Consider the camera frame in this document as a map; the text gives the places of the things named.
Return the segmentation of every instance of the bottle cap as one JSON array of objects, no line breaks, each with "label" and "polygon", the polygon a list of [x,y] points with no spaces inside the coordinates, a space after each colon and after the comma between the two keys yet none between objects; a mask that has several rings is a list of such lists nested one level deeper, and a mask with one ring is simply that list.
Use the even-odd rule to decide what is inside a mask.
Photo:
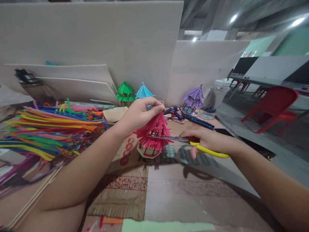
[{"label": "bottle cap", "polygon": [[216,80],[214,84],[220,87],[229,87],[231,83],[232,80],[228,80],[227,78],[225,78],[222,80]]}]

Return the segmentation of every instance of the plastic chair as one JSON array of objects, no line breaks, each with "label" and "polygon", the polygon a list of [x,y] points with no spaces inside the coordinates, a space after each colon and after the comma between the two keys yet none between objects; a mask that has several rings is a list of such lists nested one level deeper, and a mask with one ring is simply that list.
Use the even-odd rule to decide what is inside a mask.
[{"label": "plastic chair", "polygon": [[273,119],[267,125],[259,129],[256,134],[263,133],[279,121],[287,121],[288,123],[277,133],[277,135],[280,135],[297,118],[296,114],[286,109],[296,101],[298,95],[299,93],[296,90],[283,86],[269,88],[257,107],[251,110],[241,121],[245,121],[259,110],[263,111],[264,115],[257,123],[262,124],[271,117],[273,117]]}]

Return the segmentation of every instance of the table leg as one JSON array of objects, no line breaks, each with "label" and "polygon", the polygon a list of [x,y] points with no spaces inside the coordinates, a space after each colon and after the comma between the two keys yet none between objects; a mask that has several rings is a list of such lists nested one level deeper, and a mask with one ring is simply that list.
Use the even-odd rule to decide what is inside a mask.
[{"label": "table leg", "polygon": [[257,90],[251,95],[250,99],[248,101],[251,101],[253,97],[263,88],[263,86],[259,86]]},{"label": "table leg", "polygon": [[233,92],[232,95],[229,97],[229,100],[231,100],[231,98],[233,97],[234,93],[237,91],[238,87],[239,87],[242,83],[243,83],[243,82],[240,81],[240,82],[238,83],[238,85],[236,85],[234,92]]},{"label": "table leg", "polygon": [[305,112],[303,112],[301,115],[298,116],[298,118],[306,116],[307,114],[309,114],[309,110],[306,110]]}]

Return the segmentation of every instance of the scissor blade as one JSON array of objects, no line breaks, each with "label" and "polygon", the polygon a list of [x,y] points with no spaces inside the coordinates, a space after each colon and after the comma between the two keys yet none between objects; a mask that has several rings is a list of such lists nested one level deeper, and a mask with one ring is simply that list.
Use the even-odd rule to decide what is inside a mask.
[{"label": "scissor blade", "polygon": [[189,143],[189,140],[185,137],[174,137],[174,136],[156,136],[156,135],[148,135],[148,137],[156,138],[156,139],[166,139],[166,140],[174,140],[179,142]]}]

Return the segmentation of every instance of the pink pipe cleaner pagoda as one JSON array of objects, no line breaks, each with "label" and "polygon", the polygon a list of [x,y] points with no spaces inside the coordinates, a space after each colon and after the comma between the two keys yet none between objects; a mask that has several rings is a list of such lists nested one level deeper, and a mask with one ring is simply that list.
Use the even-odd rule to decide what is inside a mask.
[{"label": "pink pipe cleaner pagoda", "polygon": [[[143,154],[141,154],[142,156],[154,158],[162,152],[162,148],[165,145],[169,142],[173,142],[171,140],[148,137],[149,135],[170,136],[170,129],[166,128],[166,126],[167,121],[161,112],[153,117],[144,127],[133,132],[136,134],[137,138],[141,138],[138,144],[138,149],[139,151],[144,150]],[[153,149],[152,154],[146,154],[147,148]]]},{"label": "pink pipe cleaner pagoda", "polygon": [[185,114],[194,114],[195,110],[201,106],[203,106],[203,90],[202,90],[201,84],[199,87],[192,89],[190,92],[188,92],[184,98],[184,104],[182,106],[182,112]]}]

